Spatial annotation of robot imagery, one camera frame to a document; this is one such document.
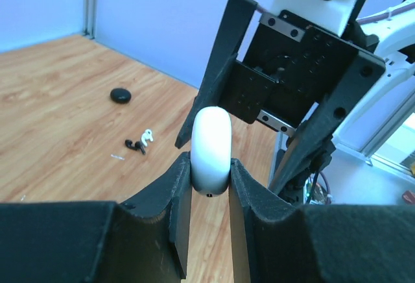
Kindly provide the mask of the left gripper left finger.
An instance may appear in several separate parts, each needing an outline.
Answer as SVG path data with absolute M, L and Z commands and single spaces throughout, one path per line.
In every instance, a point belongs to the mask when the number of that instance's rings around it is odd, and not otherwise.
M 180 282 L 187 274 L 190 155 L 131 198 L 3 203 L 2 282 Z

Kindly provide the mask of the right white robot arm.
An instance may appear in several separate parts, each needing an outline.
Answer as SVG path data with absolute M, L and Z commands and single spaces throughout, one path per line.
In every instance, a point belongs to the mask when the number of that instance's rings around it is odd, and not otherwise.
M 414 0 L 358 18 L 366 0 L 228 0 L 202 83 L 175 146 L 191 146 L 191 182 L 209 197 L 230 183 L 231 120 L 287 135 L 270 183 L 304 187 L 329 165 L 333 135 L 414 71 Z

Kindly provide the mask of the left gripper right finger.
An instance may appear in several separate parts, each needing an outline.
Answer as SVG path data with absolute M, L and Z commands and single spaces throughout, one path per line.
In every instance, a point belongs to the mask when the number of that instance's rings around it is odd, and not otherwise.
M 292 206 L 231 162 L 236 282 L 413 282 L 414 207 Z

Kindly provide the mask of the white round case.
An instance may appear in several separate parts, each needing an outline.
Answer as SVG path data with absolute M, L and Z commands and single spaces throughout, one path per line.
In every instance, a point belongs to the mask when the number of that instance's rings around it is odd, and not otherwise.
M 230 115 L 218 106 L 196 114 L 191 134 L 191 183 L 206 197 L 224 193 L 229 184 L 232 148 Z

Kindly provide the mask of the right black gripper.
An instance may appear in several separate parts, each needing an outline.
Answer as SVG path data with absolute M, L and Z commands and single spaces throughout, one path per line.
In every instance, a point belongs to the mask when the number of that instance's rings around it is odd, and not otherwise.
M 294 132 L 320 103 L 291 138 L 278 166 L 269 186 L 278 195 L 302 188 L 322 167 L 334 150 L 333 133 L 385 72 L 385 63 L 286 10 L 261 16 L 240 62 L 237 54 L 256 7 L 253 0 L 228 0 L 202 83 L 174 145 L 180 149 L 191 139 L 195 116 L 207 106 L 219 104 L 246 123 L 258 120 Z

